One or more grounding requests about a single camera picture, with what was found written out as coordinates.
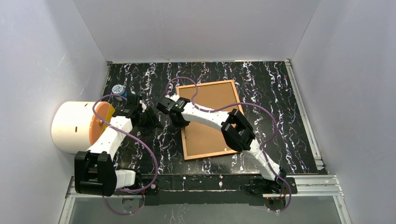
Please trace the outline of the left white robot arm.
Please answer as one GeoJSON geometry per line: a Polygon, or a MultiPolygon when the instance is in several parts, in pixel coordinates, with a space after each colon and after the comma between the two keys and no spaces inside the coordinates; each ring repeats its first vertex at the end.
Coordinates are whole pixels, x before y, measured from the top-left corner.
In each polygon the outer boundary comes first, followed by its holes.
{"type": "Polygon", "coordinates": [[[101,117],[96,106],[92,106],[94,117],[107,125],[106,129],[87,150],[78,151],[74,157],[75,190],[80,194],[112,196],[115,191],[139,193],[150,188],[157,179],[158,162],[154,152],[139,138],[131,135],[136,126],[140,132],[152,131],[163,126],[153,109],[147,107],[140,95],[123,97],[126,104],[110,114],[110,118],[101,117]],[[137,171],[129,169],[116,170],[113,167],[114,156],[125,137],[140,143],[151,155],[155,173],[152,181],[144,186],[137,171]]]}

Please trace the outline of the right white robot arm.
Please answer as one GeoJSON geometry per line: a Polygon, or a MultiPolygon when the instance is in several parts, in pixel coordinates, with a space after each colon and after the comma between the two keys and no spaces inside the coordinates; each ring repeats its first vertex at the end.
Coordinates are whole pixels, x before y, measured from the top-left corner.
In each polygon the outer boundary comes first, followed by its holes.
{"type": "Polygon", "coordinates": [[[226,112],[224,108],[207,108],[177,94],[163,97],[156,108],[169,115],[176,127],[184,128],[190,122],[198,122],[220,131],[226,145],[249,158],[265,180],[278,189],[286,185],[285,170],[264,152],[256,139],[253,126],[240,110],[232,109],[226,112]]]}

